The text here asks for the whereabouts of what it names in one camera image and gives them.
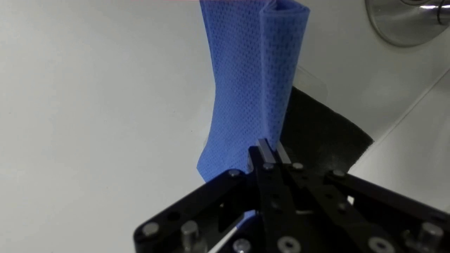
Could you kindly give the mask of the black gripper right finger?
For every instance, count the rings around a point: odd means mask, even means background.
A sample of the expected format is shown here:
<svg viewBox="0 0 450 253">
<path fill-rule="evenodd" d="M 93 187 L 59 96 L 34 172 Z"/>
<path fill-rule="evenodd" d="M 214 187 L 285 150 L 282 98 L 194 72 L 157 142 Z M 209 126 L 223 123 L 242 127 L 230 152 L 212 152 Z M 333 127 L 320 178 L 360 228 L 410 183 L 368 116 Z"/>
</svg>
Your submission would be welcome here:
<svg viewBox="0 0 450 253">
<path fill-rule="evenodd" d="M 277 148 L 277 157 L 291 190 L 294 218 L 288 225 L 299 253 L 401 253 L 394 239 L 357 213 L 334 186 L 308 175 L 284 147 Z"/>
</svg>

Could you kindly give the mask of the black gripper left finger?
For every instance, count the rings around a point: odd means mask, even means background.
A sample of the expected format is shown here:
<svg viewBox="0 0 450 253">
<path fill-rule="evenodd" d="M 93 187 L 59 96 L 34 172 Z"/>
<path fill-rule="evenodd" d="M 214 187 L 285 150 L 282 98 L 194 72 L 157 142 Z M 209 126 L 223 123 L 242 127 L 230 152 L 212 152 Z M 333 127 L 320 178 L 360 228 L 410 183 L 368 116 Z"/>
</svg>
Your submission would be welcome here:
<svg viewBox="0 0 450 253">
<path fill-rule="evenodd" d="M 259 140 L 249 154 L 259 190 L 266 252 L 301 253 L 291 194 L 282 182 L 282 166 L 266 140 Z"/>
</svg>

